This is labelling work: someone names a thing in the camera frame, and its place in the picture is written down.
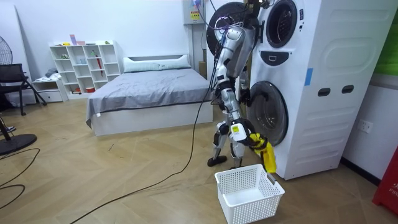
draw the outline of wall outlet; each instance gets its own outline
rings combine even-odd
[[[358,130],[366,132],[366,133],[370,133],[372,131],[373,128],[373,123],[370,121],[364,121],[364,120],[359,120],[358,122]]]

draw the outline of label sticker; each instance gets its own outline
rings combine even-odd
[[[237,126],[233,126],[232,127],[232,131],[235,132],[235,133],[239,132],[239,128]]]
[[[192,20],[199,20],[200,19],[200,15],[198,11],[191,11],[191,19]]]
[[[300,20],[304,19],[304,10],[300,9]]]

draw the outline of stacked washer dryer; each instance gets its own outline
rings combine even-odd
[[[260,12],[248,118],[292,179],[338,166],[396,0],[275,0]]]

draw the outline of cardboard box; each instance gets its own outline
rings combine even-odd
[[[199,62],[199,74],[207,79],[207,63],[206,62]]]

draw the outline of gray bedspread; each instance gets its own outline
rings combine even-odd
[[[88,98],[86,124],[102,112],[201,102],[208,85],[190,68],[124,73]]]

